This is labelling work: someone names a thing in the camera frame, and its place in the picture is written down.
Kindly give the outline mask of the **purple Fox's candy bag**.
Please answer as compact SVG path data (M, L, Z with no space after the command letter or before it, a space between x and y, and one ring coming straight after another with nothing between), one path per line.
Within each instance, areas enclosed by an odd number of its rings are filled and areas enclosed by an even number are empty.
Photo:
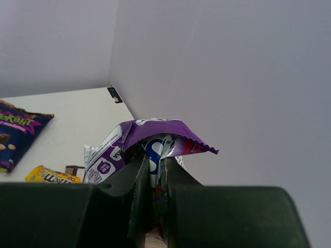
M181 120L139 119L125 121L103 140L100 146L84 147L84 182L100 184L118 173L132 156L129 149L143 150L149 161L150 185L156 202L163 204L161 160L218 150L203 142Z

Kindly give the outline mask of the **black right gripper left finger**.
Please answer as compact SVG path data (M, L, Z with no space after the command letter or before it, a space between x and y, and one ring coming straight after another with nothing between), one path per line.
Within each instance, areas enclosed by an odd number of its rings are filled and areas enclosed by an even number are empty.
M144 247L148 158L98 185L1 184L1 247Z

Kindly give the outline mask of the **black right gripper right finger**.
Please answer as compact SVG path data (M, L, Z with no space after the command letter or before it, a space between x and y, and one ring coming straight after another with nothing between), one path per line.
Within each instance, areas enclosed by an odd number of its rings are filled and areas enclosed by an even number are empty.
M280 187L204 186L174 158L167 181L169 247L310 247L296 205Z

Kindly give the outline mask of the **dark purple nut snack bag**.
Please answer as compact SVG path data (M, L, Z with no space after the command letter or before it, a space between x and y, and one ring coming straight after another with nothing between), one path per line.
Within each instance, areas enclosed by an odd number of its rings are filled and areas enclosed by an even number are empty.
M53 114L28 112L1 99L1 172L17 166Z

